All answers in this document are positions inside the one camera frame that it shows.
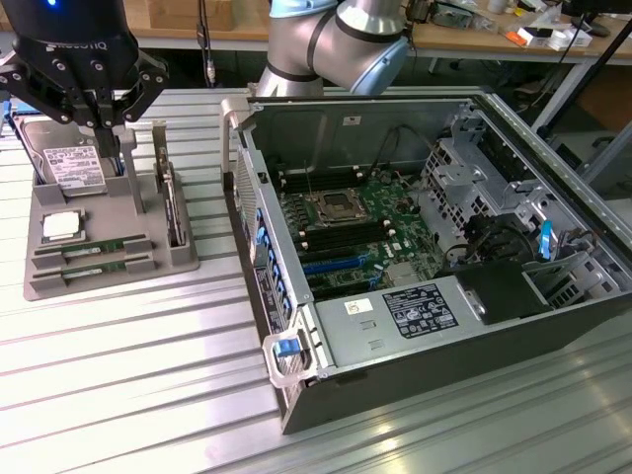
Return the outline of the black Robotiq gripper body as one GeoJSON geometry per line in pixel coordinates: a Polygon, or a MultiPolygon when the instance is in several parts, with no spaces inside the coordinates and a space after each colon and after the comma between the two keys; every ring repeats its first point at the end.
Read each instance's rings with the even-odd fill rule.
{"type": "Polygon", "coordinates": [[[140,50],[121,1],[10,1],[8,20],[15,34],[11,52],[37,64],[63,55],[85,86],[106,88],[107,54],[140,50]]]}

